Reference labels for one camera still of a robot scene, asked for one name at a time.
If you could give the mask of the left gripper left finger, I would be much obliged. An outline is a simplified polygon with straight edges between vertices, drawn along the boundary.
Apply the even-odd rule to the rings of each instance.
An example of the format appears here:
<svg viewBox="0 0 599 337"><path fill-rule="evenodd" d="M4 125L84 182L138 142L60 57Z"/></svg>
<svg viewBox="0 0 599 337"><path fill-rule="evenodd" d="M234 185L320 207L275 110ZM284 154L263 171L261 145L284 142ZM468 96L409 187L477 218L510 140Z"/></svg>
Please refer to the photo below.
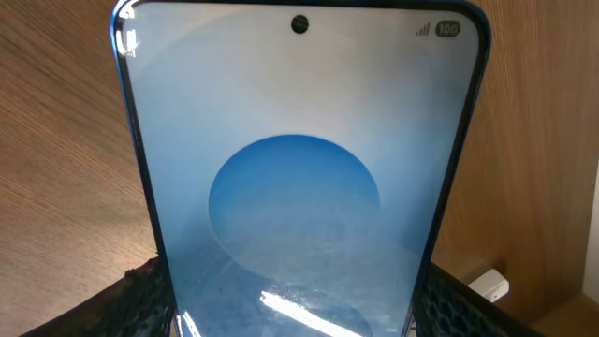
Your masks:
<svg viewBox="0 0 599 337"><path fill-rule="evenodd" d="M175 304L157 257L22 337L166 337Z"/></svg>

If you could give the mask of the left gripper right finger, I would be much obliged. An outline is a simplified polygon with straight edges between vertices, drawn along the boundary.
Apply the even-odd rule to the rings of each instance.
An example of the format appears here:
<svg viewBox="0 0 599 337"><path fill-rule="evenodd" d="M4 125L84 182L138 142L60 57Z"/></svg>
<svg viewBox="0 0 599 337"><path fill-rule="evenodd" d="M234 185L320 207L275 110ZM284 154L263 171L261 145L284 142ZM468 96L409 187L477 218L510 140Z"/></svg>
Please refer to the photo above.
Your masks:
<svg viewBox="0 0 599 337"><path fill-rule="evenodd" d="M431 263L412 307L417 337L542 337Z"/></svg>

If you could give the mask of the blue Galaxy smartphone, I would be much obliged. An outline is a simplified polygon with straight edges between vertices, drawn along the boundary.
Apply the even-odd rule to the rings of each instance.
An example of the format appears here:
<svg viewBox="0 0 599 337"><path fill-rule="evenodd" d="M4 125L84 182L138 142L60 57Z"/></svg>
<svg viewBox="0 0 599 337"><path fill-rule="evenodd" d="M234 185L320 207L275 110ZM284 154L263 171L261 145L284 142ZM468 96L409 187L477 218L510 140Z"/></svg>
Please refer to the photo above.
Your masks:
<svg viewBox="0 0 599 337"><path fill-rule="evenodd" d="M467 1L120 1L182 336L403 336L489 57Z"/></svg>

